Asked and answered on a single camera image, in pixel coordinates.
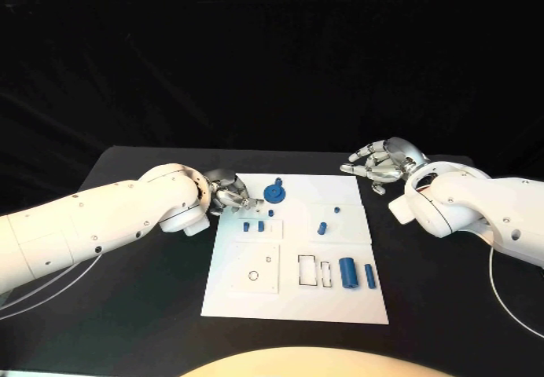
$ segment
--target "white board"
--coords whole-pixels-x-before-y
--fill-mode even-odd
[[[263,198],[264,188],[274,183],[277,177],[283,179],[287,195],[278,204],[265,203],[258,213],[254,210],[239,210],[234,214],[226,210],[221,215],[202,315],[388,324],[356,178],[286,174],[238,176],[245,182],[251,197]],[[333,210],[335,207],[340,208],[340,213],[329,214],[329,209]],[[267,215],[268,209],[274,210],[271,218]],[[330,237],[314,238],[314,224],[319,226],[325,216],[325,221],[330,221],[330,233],[325,232],[325,236]],[[251,237],[245,240],[247,236],[241,235],[244,219],[263,220],[265,228],[267,221],[281,221],[281,236],[268,234],[260,239]],[[255,285],[237,285],[250,284],[245,276],[248,266],[244,265],[244,273],[235,274],[237,278],[231,274],[235,270],[232,263],[237,256],[232,247],[244,243],[255,253],[267,252],[271,250],[270,247],[277,247],[277,286],[268,284],[277,292],[273,292],[271,288],[270,291],[264,291],[264,285],[263,289],[257,289],[261,293],[251,291]],[[299,284],[299,255],[314,255],[317,286]],[[342,287],[338,261],[343,257],[351,257],[355,261],[359,281],[356,289]],[[323,287],[322,262],[330,264],[332,287]],[[377,289],[368,288],[364,269],[366,263],[372,265]]]

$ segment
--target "small blue piece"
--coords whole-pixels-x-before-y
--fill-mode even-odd
[[[276,178],[274,185],[267,186],[264,189],[264,200],[271,204],[277,204],[286,199],[286,190],[281,184],[281,178]]]
[[[342,287],[343,288],[356,288],[359,282],[356,281],[356,271],[353,258],[342,258],[340,263],[340,274],[342,274]]]
[[[317,233],[319,233],[320,235],[325,235],[325,231],[326,231],[326,222],[322,222],[322,223],[319,224]]]
[[[368,287],[371,289],[375,289],[377,288],[377,282],[374,281],[372,265],[365,265],[365,271],[366,271]]]

